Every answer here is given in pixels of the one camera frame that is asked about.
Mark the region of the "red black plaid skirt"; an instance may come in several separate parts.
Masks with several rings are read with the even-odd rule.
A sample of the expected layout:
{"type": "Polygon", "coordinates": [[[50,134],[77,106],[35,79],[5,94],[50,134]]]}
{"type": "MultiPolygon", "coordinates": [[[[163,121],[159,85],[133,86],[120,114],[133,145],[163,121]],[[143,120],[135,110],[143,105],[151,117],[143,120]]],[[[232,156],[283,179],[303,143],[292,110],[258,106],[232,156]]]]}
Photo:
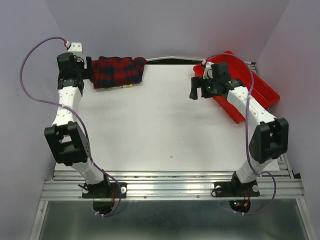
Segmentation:
{"type": "Polygon", "coordinates": [[[147,60],[143,57],[104,57],[92,61],[94,89],[109,89],[142,82],[147,60]]]}

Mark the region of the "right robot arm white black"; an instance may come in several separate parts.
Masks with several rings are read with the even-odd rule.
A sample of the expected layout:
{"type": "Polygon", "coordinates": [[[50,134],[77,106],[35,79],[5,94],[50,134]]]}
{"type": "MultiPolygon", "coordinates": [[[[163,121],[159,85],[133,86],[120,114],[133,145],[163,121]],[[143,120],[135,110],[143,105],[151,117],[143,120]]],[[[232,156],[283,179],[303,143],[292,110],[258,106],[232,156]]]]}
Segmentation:
{"type": "Polygon", "coordinates": [[[213,63],[204,60],[202,76],[191,79],[190,99],[223,97],[245,118],[245,128],[253,129],[253,134],[245,134],[247,159],[233,173],[230,181],[214,183],[211,194],[216,198],[260,195],[257,177],[265,174],[265,167],[288,150],[289,123],[285,118],[277,118],[251,95],[251,91],[240,79],[233,79],[226,62],[213,63]]]}

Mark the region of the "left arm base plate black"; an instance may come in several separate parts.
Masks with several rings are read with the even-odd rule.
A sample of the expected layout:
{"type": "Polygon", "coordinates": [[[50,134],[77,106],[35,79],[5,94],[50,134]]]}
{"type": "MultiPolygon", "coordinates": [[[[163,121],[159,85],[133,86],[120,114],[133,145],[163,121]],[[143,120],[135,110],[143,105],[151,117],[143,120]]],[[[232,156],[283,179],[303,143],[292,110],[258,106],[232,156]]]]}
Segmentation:
{"type": "Polygon", "coordinates": [[[127,197],[127,183],[119,182],[119,186],[116,182],[111,182],[109,187],[103,187],[98,189],[91,189],[85,183],[82,187],[83,199],[125,199],[127,197]]]}

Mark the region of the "lemon print skirt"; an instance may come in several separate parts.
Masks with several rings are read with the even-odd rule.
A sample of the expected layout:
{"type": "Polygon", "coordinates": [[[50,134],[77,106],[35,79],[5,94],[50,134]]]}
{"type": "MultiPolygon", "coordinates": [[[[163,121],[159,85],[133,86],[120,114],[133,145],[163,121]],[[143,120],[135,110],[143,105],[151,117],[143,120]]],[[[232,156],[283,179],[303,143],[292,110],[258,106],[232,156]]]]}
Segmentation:
{"type": "Polygon", "coordinates": [[[131,87],[133,87],[132,84],[126,84],[126,85],[118,86],[117,88],[131,88],[131,87]]]}

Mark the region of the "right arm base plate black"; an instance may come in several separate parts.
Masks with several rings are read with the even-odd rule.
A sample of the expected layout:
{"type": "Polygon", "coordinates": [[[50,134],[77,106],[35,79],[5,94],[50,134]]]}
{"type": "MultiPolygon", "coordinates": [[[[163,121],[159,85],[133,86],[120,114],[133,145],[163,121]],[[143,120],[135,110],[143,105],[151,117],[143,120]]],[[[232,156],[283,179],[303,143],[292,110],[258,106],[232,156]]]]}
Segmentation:
{"type": "Polygon", "coordinates": [[[241,198],[259,197],[260,191],[257,181],[249,183],[232,183],[231,181],[218,181],[213,183],[211,196],[215,198],[241,198]]]}

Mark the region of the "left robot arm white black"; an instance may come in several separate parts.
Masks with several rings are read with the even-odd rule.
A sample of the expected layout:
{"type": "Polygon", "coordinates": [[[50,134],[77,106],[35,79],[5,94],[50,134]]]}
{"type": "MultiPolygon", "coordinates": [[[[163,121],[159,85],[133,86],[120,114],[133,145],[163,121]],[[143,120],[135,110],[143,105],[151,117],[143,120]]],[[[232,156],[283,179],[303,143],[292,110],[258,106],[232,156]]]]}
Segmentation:
{"type": "Polygon", "coordinates": [[[75,114],[83,96],[84,79],[90,77],[91,71],[85,68],[83,59],[71,52],[58,55],[57,65],[59,105],[44,136],[55,161],[73,168],[85,179],[81,186],[83,198],[107,198],[112,193],[110,181],[90,159],[90,143],[75,114]]]}

